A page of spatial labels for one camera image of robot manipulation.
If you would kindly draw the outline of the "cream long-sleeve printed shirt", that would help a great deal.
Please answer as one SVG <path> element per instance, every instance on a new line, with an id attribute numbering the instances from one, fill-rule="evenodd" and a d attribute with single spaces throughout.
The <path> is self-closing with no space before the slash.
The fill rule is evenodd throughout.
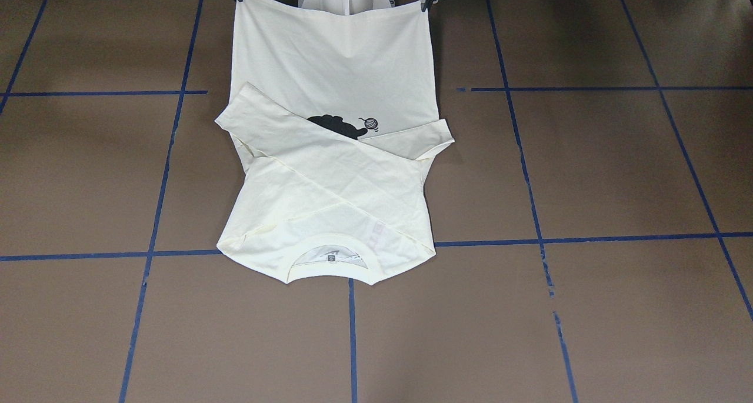
<path id="1" fill-rule="evenodd" d="M 454 138 L 418 1 L 352 15 L 239 2 L 215 122 L 245 173 L 216 245 L 237 264 L 373 285 L 435 256 L 424 185 Z"/>

